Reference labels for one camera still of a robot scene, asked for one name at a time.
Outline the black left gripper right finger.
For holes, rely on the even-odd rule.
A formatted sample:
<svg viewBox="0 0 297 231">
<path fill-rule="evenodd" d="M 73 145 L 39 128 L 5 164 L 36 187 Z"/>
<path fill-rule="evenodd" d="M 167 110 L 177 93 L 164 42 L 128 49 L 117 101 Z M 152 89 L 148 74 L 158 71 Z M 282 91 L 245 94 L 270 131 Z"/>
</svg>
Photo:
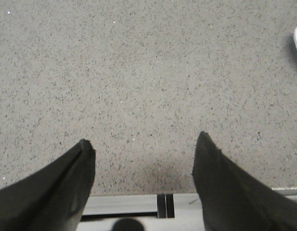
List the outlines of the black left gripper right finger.
<svg viewBox="0 0 297 231">
<path fill-rule="evenodd" d="M 192 171 L 207 231 L 297 231 L 297 203 L 223 154 L 201 131 Z"/>
</svg>

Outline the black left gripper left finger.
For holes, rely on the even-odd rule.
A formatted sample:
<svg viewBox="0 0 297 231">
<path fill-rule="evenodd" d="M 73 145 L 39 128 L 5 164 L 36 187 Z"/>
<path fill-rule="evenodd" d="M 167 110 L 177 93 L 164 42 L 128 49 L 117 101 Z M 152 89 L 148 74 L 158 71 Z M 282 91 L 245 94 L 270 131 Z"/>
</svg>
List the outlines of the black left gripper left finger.
<svg viewBox="0 0 297 231">
<path fill-rule="evenodd" d="M 0 189 L 0 231 L 75 231 L 95 179 L 96 152 L 80 140 L 36 173 Z"/>
</svg>

